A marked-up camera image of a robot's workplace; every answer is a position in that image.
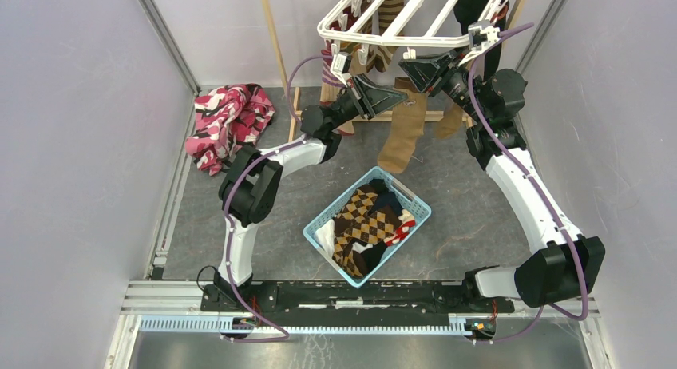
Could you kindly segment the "tan ribbed sock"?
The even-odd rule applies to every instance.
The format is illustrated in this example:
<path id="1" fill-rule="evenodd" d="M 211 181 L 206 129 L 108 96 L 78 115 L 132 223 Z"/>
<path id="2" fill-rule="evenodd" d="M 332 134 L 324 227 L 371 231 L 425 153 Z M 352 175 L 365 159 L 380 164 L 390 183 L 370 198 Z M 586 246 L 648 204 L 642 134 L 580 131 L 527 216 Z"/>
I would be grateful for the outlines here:
<path id="1" fill-rule="evenodd" d="M 378 166 L 389 173 L 402 173 L 424 133 L 427 96 L 419 93 L 408 77 L 396 77 L 394 88 L 406 93 L 407 99 L 393 108 L 390 133 L 378 155 Z"/>
<path id="2" fill-rule="evenodd" d="M 435 137 L 445 139 L 454 135 L 464 124 L 464 113 L 460 106 L 450 102 L 445 107 L 441 120 L 436 124 Z"/>

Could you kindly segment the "black sock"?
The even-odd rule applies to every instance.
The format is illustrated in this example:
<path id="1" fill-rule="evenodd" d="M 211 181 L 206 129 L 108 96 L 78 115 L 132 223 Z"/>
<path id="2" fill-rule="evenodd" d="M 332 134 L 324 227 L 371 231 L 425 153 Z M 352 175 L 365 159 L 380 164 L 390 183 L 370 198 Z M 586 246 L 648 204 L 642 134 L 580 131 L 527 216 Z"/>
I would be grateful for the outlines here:
<path id="1" fill-rule="evenodd" d="M 461 33 L 467 34 L 469 25 L 478 22 L 481 12 L 489 0 L 458 0 L 453 8 L 454 16 L 461 26 Z M 492 24 L 501 31 L 505 29 L 507 13 L 509 12 L 509 0 L 502 0 L 500 9 L 493 15 Z M 496 44 L 485 53 L 483 65 L 483 80 L 491 78 L 498 70 L 501 59 L 502 44 Z"/>

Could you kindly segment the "brown striped sock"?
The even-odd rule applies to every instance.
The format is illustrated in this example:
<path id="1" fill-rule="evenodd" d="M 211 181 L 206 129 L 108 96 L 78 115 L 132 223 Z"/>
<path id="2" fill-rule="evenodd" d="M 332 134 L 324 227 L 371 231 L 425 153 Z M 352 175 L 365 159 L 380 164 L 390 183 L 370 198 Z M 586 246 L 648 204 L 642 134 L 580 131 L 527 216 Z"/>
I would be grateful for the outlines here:
<path id="1" fill-rule="evenodd" d="M 404 5 L 405 0 L 384 0 L 378 8 L 378 32 L 380 34 L 384 34 L 387 31 L 391 23 L 402 11 Z M 397 50 L 397 46 L 376 46 L 374 48 L 372 66 L 379 73 L 385 73 Z"/>

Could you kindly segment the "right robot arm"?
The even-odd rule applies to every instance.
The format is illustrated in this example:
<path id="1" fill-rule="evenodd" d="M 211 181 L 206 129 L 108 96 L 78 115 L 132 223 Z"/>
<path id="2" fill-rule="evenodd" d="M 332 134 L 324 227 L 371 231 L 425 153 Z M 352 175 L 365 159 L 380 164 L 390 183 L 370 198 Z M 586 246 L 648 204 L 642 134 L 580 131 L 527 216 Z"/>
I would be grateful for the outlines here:
<path id="1" fill-rule="evenodd" d="M 403 59 L 398 65 L 418 92 L 430 97 L 444 93 L 474 120 L 466 131 L 469 153 L 505 195 L 531 256 L 516 267 L 468 272 L 461 302 L 470 311 L 482 311 L 493 297 L 514 298 L 582 320 L 605 247 L 599 237 L 586 237 L 570 221 L 537 173 L 514 121 L 525 106 L 527 81 L 513 69 L 477 77 L 463 60 L 450 50 Z"/>

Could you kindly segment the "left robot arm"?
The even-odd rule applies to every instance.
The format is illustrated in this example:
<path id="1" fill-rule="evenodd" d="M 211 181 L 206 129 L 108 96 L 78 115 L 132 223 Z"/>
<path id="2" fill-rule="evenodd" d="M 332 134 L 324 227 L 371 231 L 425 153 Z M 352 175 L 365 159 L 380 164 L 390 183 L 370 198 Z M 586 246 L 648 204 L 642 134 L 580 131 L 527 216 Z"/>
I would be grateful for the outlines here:
<path id="1" fill-rule="evenodd" d="M 247 283 L 253 273 L 256 233 L 274 207 L 281 180 L 330 160 L 342 139 L 340 125 L 356 117 L 372 119 L 406 99 L 405 93 L 377 85 L 365 75 L 350 77 L 334 102 L 303 109 L 301 137 L 269 150 L 248 145 L 237 153 L 219 190 L 226 233 L 214 285 L 224 305 L 241 311 L 250 303 Z"/>

